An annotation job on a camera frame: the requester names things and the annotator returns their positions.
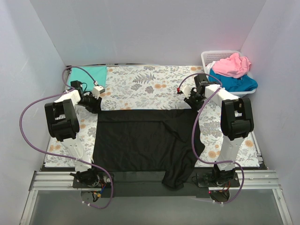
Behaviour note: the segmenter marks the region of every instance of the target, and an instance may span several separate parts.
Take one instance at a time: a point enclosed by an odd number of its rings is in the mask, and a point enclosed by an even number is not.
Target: laundry basket
[[[208,74],[208,70],[206,66],[210,64],[213,61],[218,61],[220,59],[226,59],[229,58],[233,53],[238,53],[240,56],[243,56],[242,53],[238,51],[230,51],[230,50],[225,50],[225,51],[207,51],[207,52],[202,52],[201,53],[201,59],[202,59],[202,64],[203,64],[203,69],[206,74]],[[253,76],[251,72],[248,72],[247,75],[253,79]],[[238,91],[238,92],[231,92],[233,95],[236,95],[238,97],[243,97],[246,94],[252,94],[256,91],[256,89],[252,91]]]

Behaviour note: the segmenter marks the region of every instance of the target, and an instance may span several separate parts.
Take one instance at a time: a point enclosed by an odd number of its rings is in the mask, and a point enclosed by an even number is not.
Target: white wall
[[[242,52],[252,62],[255,134],[275,169],[294,224],[300,224],[300,2],[267,0]]]
[[[20,114],[29,103],[59,93],[64,64],[29,0],[0,0],[0,224],[17,225],[34,170],[44,155],[22,139]],[[25,114],[28,138],[46,149],[44,103]]]
[[[30,0],[66,65],[199,65],[239,50],[265,0]]]

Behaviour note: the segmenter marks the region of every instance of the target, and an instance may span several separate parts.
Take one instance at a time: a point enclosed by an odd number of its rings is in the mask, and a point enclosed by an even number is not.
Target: floral tablecloth
[[[190,108],[177,95],[176,88],[184,77],[191,73],[203,72],[200,66],[122,66],[108,67],[106,91],[101,94],[102,110],[131,110],[131,109],[184,109]],[[195,86],[193,78],[187,79],[186,84]],[[98,115],[89,113],[81,106],[75,106],[80,122],[79,137],[87,154],[92,157],[96,138]],[[203,110],[199,125],[201,141],[205,150],[200,158],[213,162],[220,154],[223,134],[220,129],[221,108],[214,102],[209,102]],[[49,152],[68,155],[64,147],[51,139],[47,149]],[[241,145],[237,162],[242,166],[259,166],[256,157],[256,146],[252,135]],[[45,157],[46,167],[74,167],[72,160],[62,157]],[[196,167],[212,166],[197,162]]]

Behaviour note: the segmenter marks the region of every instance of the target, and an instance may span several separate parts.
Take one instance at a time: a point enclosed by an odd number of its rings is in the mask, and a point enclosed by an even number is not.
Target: teal cloth
[[[257,82],[247,75],[243,75],[241,78],[233,78],[227,77],[219,74],[215,74],[215,72],[210,69],[210,75],[213,75],[215,78],[219,79],[225,90],[230,92],[238,92],[238,91],[251,91],[257,88]],[[209,76],[209,81],[216,81],[216,79]]]
[[[107,68],[106,67],[82,67],[91,74],[91,76],[98,82],[99,85],[105,87]],[[87,83],[87,91],[92,91],[94,87],[94,82],[83,70],[78,68],[72,68],[71,75],[68,80],[68,85],[71,84],[71,81],[80,81],[81,83]]]

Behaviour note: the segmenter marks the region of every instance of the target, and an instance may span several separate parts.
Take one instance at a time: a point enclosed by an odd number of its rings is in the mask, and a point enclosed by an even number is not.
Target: purple cable
[[[65,84],[67,87],[72,88],[71,86],[67,85],[66,82],[65,82],[64,79],[63,79],[64,72],[65,72],[67,69],[69,69],[69,68],[79,68],[79,69],[82,69],[82,68],[80,68],[80,67],[67,67],[67,68],[62,72],[62,80],[63,80],[64,84]],[[20,120],[19,120],[19,127],[20,127],[20,131],[21,131],[22,137],[24,138],[24,140],[26,141],[26,143],[27,143],[30,147],[32,147],[33,149],[35,149],[35,150],[37,150],[37,151],[39,151],[39,152],[41,152],[41,153],[44,153],[44,154],[47,154],[47,155],[51,155],[51,156],[57,156],[57,157],[64,157],[64,158],[73,159],[73,160],[79,161],[79,162],[81,162],[81,163],[85,163],[85,164],[94,166],[94,167],[96,167],[96,168],[102,170],[103,172],[105,172],[106,175],[107,175],[107,176],[109,177],[109,179],[111,180],[111,187],[112,187],[111,196],[110,196],[110,198],[109,198],[108,203],[107,203],[105,206],[100,207],[100,206],[91,204],[91,203],[89,203],[89,202],[83,201],[83,202],[84,202],[85,204],[87,204],[88,206],[92,206],[92,207],[95,207],[95,208],[98,208],[98,209],[105,209],[107,206],[109,206],[109,204],[111,203],[111,201],[112,201],[112,199],[113,199],[113,180],[112,180],[112,177],[110,176],[109,172],[108,172],[106,169],[104,169],[104,168],[102,168],[102,167],[100,167],[100,166],[98,166],[98,165],[95,165],[95,164],[92,164],[92,163],[83,161],[83,160],[81,160],[81,159],[76,159],[75,157],[72,157],[72,156],[64,156],[64,155],[60,155],[60,154],[55,154],[55,153],[50,153],[50,152],[43,151],[43,150],[41,150],[41,149],[35,147],[35,146],[27,139],[27,137],[26,137],[26,135],[25,135],[25,133],[24,133],[24,131],[23,131],[23,125],[22,125],[23,116],[24,116],[25,112],[26,112],[31,106],[33,106],[34,104],[36,104],[36,103],[38,103],[38,102],[44,101],[44,100],[46,100],[46,99],[50,99],[50,98],[62,96],[62,95],[64,95],[64,94],[66,94],[66,93],[67,93],[67,92],[63,92],[63,93],[61,93],[61,94],[52,95],[52,96],[49,96],[49,97],[44,97],[44,98],[41,98],[41,99],[39,99],[39,100],[37,100],[37,101],[34,101],[34,102],[30,103],[30,104],[23,110],[23,112],[21,113]]]
[[[179,85],[179,88],[180,88],[180,86],[182,85],[182,83],[187,79],[187,78],[189,78],[189,77],[191,77],[191,76],[194,76],[194,75],[198,75],[198,74],[200,74],[200,73],[196,73],[196,74],[192,74],[192,75],[189,75],[189,76],[187,76],[185,79],[183,79],[182,80],[182,82],[180,83],[180,85]],[[215,96],[215,94],[221,89],[221,87],[223,86],[223,84],[222,84],[222,82],[220,81],[220,80],[218,80],[217,78],[215,78],[214,76],[212,76],[212,75],[209,75],[209,74],[206,74],[206,75],[208,75],[208,76],[210,76],[210,77],[212,77],[212,78],[214,78],[214,79],[216,79],[219,83],[220,83],[220,87],[204,102],[204,104],[202,105],[202,107],[201,107],[201,109],[199,110],[199,113],[197,114],[197,116],[196,116],[196,119],[195,119],[195,122],[194,122],[194,126],[193,126],[193,130],[192,130],[192,149],[193,149],[193,153],[194,153],[194,155],[196,156],[196,158],[200,161],[200,162],[202,162],[202,163],[205,163],[205,164],[220,164],[220,163],[234,163],[234,164],[236,164],[236,165],[238,165],[239,166],[239,168],[240,168],[240,170],[241,170],[241,172],[242,172],[242,183],[240,184],[240,188],[239,188],[239,190],[238,190],[238,192],[236,193],[236,195],[232,198],[232,199],[230,199],[230,200],[228,200],[227,202],[224,202],[223,204],[226,204],[226,203],[230,203],[230,202],[232,202],[234,199],[236,199],[236,197],[239,195],[239,193],[241,192],[241,190],[242,190],[242,188],[243,188],[243,185],[244,185],[244,180],[245,180],[245,174],[244,174],[244,170],[243,170],[243,168],[242,168],[242,166],[239,164],[239,163],[237,163],[237,162],[234,162],[234,161],[231,161],[231,160],[226,160],[226,161],[220,161],[220,162],[206,162],[206,161],[203,161],[202,159],[200,159],[199,158],[199,156],[197,155],[197,153],[196,153],[196,150],[195,150],[195,144],[194,144],[194,138],[195,138],[195,130],[196,130],[196,125],[197,125],[197,123],[199,123],[199,117],[200,117],[200,114],[202,113],[202,111],[203,111],[203,109],[204,109],[204,107],[206,106],[206,104]]]

